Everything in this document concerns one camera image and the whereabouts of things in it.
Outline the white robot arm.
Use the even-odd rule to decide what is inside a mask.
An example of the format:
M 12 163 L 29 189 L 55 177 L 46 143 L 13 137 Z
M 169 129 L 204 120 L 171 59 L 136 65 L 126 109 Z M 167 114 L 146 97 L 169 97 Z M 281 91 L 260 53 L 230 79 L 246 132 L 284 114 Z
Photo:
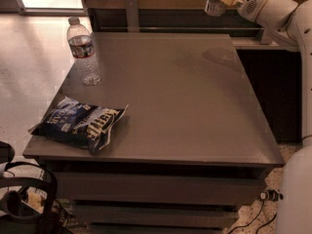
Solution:
M 287 83 L 300 104 L 300 146 L 283 168 L 275 234 L 312 234 L 312 0 L 206 0 L 205 11 L 219 16 L 227 7 L 262 26 L 265 38 L 299 53 L 300 67 Z

